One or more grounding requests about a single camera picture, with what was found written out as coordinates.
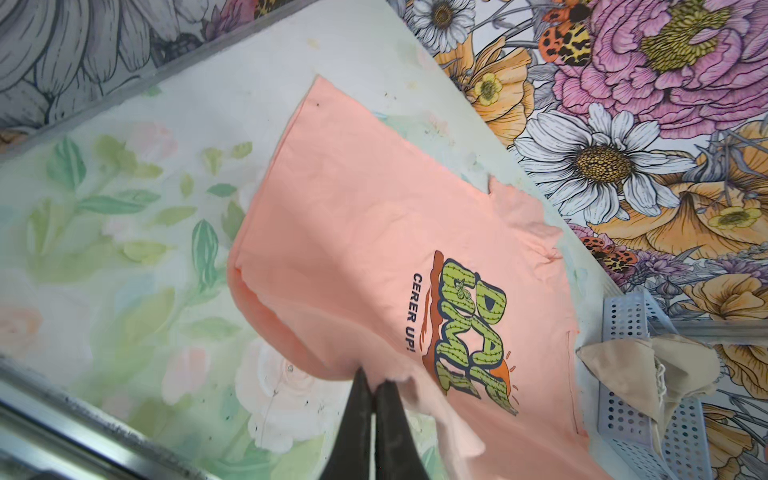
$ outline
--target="white daisy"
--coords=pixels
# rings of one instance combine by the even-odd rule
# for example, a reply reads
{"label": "white daisy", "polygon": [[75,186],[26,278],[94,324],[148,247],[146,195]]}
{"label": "white daisy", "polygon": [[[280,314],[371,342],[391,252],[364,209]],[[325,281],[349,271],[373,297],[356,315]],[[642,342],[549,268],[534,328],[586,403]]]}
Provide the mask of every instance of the white daisy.
{"label": "white daisy", "polygon": [[677,207],[680,199],[648,174],[674,174],[696,166],[693,159],[646,150],[659,135],[656,121],[634,124],[622,111],[611,117],[600,104],[589,107],[589,122],[550,111],[529,120],[530,137],[515,140],[525,158],[520,165],[560,214],[584,211],[587,222],[613,217],[629,220],[619,205],[621,192],[637,212],[649,217],[661,207]]}
{"label": "white daisy", "polygon": [[413,0],[408,26],[433,55],[464,43],[475,24],[475,0]]}

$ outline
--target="beige cloth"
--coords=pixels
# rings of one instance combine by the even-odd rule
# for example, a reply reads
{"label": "beige cloth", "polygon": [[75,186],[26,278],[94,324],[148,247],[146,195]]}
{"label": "beige cloth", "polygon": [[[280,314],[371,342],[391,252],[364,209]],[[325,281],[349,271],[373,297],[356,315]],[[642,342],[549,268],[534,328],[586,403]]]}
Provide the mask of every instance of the beige cloth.
{"label": "beige cloth", "polygon": [[[679,335],[616,339],[581,347],[577,355],[605,386],[654,422],[654,448],[674,410],[688,396],[714,393],[717,353]],[[659,382],[657,374],[663,373]]]}

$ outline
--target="white plastic basket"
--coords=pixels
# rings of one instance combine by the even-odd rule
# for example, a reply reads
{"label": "white plastic basket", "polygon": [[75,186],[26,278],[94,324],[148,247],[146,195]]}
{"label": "white plastic basket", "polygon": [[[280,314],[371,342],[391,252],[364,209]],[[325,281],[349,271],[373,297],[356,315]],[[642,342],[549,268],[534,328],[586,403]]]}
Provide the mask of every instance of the white plastic basket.
{"label": "white plastic basket", "polygon": [[[647,291],[607,298],[603,341],[648,337],[649,318],[675,331]],[[598,432],[642,480],[712,480],[707,434],[698,400],[684,399],[675,411],[661,443],[661,457],[654,451],[650,419],[602,383],[599,409]]]}

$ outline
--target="pink t-shirt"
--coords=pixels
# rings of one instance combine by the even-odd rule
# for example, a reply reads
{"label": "pink t-shirt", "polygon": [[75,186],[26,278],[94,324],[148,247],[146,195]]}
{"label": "pink t-shirt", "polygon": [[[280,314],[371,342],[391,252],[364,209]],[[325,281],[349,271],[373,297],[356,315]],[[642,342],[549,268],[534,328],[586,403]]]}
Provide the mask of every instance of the pink t-shirt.
{"label": "pink t-shirt", "polygon": [[455,478],[610,478],[581,430],[561,231],[490,188],[318,78],[230,253],[235,302],[311,375],[400,381]]}

